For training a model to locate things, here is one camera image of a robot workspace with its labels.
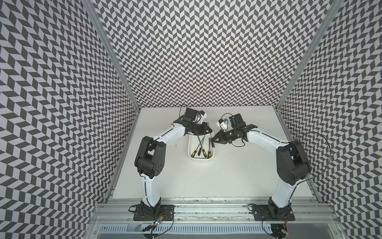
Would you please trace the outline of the yellow black handled file six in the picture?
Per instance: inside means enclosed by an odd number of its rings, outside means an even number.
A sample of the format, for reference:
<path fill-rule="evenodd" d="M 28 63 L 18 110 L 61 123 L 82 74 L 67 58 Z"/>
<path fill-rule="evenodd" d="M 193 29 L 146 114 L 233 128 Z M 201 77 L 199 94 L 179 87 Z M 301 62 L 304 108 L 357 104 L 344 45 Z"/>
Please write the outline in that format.
<path fill-rule="evenodd" d="M 212 147 L 212 148 L 215 148 L 215 144 L 214 144 L 212 138 L 213 138 L 213 137 L 212 137 L 212 133 L 210 133 L 210 144 L 211 144 L 211 147 Z"/>

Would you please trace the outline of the yellow black handled file five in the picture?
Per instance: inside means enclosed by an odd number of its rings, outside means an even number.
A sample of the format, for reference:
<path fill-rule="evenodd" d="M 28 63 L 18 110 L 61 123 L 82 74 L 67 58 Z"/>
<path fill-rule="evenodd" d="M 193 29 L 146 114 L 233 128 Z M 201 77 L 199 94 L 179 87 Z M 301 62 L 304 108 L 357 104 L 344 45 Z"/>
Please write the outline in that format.
<path fill-rule="evenodd" d="M 200 147 L 199 147 L 199 150 L 198 150 L 198 156 L 200 156 L 201 153 L 202 153 L 204 139 L 205 139 L 205 136 L 202 139 L 200 139 L 201 140 L 201 144 L 200 144 Z"/>

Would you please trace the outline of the yellow black handled file one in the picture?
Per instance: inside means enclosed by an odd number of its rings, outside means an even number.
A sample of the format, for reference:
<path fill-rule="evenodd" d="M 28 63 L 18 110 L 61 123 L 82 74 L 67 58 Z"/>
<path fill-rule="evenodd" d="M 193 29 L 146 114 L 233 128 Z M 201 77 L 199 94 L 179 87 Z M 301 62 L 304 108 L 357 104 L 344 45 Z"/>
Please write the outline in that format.
<path fill-rule="evenodd" d="M 209 150 L 208 150 L 208 156 L 207 159 L 211 158 L 211 138 L 209 138 Z"/>

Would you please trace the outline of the yellow black handled file three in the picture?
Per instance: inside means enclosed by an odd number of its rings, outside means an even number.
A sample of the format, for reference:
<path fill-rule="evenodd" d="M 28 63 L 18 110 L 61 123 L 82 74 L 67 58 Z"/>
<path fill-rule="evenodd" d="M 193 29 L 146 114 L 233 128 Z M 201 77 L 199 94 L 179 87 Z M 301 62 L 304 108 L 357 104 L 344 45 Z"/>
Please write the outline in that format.
<path fill-rule="evenodd" d="M 198 150 L 198 148 L 200 147 L 200 144 L 201 144 L 201 140 L 200 140 L 199 136 L 197 136 L 197 139 L 198 139 L 198 145 L 197 145 L 197 147 L 195 148 L 194 152 L 191 155 L 192 158 L 194 158 L 195 155 L 197 154 L 197 150 Z"/>

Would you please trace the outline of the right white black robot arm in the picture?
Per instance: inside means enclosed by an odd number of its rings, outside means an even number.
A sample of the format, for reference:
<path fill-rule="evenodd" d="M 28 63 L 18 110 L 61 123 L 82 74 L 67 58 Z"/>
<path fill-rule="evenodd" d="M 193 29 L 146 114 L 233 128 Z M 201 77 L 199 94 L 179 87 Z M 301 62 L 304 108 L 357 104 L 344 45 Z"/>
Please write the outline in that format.
<path fill-rule="evenodd" d="M 297 185 L 311 172 L 311 164 L 299 140 L 283 141 L 254 124 L 246 124 L 240 114 L 217 121 L 220 127 L 212 138 L 213 143 L 233 144 L 237 139 L 243 143 L 253 143 L 270 152 L 276 159 L 279 181 L 269 208 L 284 209 L 290 206 L 291 197 Z"/>

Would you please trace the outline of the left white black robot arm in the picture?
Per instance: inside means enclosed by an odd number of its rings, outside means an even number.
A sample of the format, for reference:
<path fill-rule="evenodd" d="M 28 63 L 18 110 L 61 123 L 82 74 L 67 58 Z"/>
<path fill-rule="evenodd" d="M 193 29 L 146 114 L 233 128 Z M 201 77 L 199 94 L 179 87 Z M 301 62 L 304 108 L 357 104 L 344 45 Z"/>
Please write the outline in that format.
<path fill-rule="evenodd" d="M 201 110 L 186 108 L 183 115 L 173 121 L 170 128 L 153 136 L 145 136 L 139 146 L 134 166 L 142 178 L 144 195 L 142 203 L 149 209 L 160 207 L 161 197 L 155 186 L 157 177 L 165 166 L 166 148 L 185 135 L 204 136 L 212 133 L 205 122 L 207 114 Z"/>

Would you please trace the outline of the yellow black handled file two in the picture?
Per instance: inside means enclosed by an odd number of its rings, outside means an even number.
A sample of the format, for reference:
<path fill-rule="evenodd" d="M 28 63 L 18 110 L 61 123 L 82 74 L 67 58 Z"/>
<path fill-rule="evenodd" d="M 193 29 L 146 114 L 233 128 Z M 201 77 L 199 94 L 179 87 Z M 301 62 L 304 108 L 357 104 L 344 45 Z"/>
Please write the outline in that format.
<path fill-rule="evenodd" d="M 200 136 L 198 136 L 198 141 L 199 141 L 198 156 L 203 155 L 204 158 L 207 158 L 207 153 L 204 149 L 204 140 L 205 140 L 205 137 L 201 138 Z"/>

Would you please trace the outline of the white plastic storage box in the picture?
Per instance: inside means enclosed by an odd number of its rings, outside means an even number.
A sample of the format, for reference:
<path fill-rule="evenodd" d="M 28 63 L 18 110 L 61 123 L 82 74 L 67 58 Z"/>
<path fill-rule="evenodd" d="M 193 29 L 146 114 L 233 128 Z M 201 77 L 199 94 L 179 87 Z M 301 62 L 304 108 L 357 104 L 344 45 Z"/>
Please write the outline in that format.
<path fill-rule="evenodd" d="M 189 136 L 188 156 L 191 160 L 212 160 L 215 148 L 212 146 L 211 137 L 211 133 L 203 136 Z"/>

